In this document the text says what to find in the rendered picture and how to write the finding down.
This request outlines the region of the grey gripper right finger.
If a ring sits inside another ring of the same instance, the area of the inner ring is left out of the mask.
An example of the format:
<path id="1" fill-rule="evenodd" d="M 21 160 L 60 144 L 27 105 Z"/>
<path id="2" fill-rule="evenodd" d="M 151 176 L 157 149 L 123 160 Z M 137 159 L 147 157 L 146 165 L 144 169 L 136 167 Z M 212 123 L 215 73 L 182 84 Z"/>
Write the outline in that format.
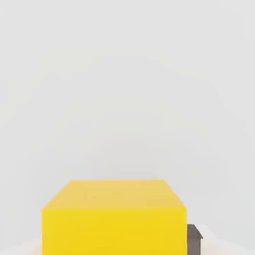
<path id="1" fill-rule="evenodd" d="M 187 225 L 187 255 L 232 255 L 232 251 L 209 230 Z"/>

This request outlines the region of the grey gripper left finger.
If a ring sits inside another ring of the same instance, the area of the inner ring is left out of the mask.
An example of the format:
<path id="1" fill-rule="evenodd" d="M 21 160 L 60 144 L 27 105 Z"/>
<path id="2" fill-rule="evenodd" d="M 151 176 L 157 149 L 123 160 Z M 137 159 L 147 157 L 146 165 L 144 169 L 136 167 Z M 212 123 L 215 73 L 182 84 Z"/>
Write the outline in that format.
<path id="1" fill-rule="evenodd" d="M 42 255 L 41 239 L 23 243 L 19 248 L 18 255 Z"/>

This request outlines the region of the small yellow cube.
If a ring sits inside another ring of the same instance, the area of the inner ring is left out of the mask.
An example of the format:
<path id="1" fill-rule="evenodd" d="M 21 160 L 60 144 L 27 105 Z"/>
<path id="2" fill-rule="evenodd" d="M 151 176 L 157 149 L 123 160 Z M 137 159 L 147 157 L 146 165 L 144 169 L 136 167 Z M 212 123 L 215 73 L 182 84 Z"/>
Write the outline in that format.
<path id="1" fill-rule="evenodd" d="M 187 210 L 164 180 L 73 180 L 42 209 L 42 255 L 187 255 Z"/>

